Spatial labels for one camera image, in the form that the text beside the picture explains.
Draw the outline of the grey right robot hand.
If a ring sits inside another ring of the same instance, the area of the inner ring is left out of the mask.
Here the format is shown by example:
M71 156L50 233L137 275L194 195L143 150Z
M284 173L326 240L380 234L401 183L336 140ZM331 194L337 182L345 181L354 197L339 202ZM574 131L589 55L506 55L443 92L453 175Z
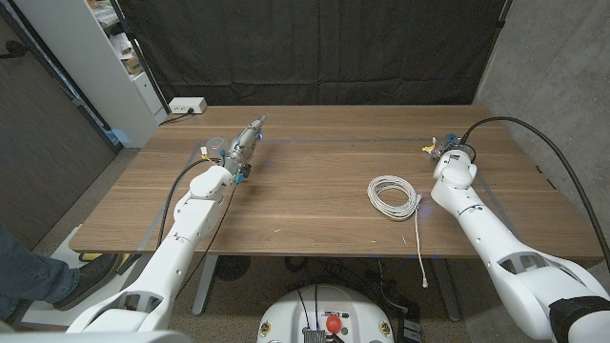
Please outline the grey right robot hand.
M433 137L432 145L423 147L422 150L428 153L433 159L439 159L448 151L463 151L468 155L470 160L473 161L476 157L475 150L468 143L461 144L460 141L461 138L457 137L454 133L447 134L440 139Z

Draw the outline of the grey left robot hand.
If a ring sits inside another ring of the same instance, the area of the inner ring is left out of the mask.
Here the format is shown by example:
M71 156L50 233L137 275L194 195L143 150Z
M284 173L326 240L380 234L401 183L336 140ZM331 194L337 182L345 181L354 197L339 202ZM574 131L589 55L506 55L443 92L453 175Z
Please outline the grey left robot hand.
M265 113L261 114L234 138L223 162L223 167L230 173L237 174L249 164L255 147L262 138L262 128L266 117Z

